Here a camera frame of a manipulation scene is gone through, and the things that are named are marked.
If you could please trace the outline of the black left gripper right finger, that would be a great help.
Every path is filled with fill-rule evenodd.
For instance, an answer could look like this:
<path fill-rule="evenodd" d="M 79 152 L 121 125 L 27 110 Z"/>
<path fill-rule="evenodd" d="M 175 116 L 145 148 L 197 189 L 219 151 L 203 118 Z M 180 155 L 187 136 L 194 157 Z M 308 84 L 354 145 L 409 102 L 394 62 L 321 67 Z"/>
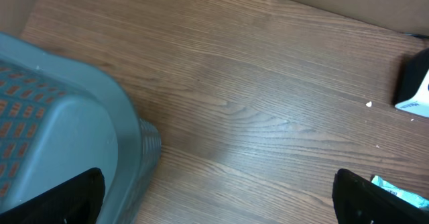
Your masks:
<path fill-rule="evenodd" d="M 332 200 L 339 224 L 428 224 L 428 211 L 344 168 L 335 174 Z"/>

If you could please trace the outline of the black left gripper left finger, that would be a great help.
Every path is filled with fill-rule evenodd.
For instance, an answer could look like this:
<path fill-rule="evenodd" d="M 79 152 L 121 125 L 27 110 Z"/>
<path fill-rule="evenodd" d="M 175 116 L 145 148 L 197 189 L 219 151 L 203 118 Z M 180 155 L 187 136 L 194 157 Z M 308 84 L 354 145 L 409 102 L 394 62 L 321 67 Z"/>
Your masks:
<path fill-rule="evenodd" d="M 1 213 L 1 224 L 95 224 L 105 196 L 105 179 L 91 168 Z"/>

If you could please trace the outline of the teal wet wipes pack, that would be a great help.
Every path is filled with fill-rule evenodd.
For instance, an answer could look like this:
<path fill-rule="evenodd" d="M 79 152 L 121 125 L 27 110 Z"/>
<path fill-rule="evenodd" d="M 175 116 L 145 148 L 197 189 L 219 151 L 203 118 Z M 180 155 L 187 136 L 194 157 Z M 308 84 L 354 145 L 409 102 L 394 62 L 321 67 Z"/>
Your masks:
<path fill-rule="evenodd" d="M 428 211 L 428 199 L 425 199 L 418 194 L 398 188 L 388 181 L 382 179 L 380 176 L 373 176 L 371 183 L 423 211 Z"/>

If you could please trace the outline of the grey plastic basket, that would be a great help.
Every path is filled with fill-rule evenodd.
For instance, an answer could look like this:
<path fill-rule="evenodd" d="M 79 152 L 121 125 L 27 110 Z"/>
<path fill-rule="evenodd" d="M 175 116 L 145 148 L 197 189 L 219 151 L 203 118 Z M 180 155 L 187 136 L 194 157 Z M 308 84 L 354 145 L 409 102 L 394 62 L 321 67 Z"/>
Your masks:
<path fill-rule="evenodd" d="M 161 146 L 108 74 L 1 34 L 1 213 L 99 168 L 96 223 L 134 223 Z"/>

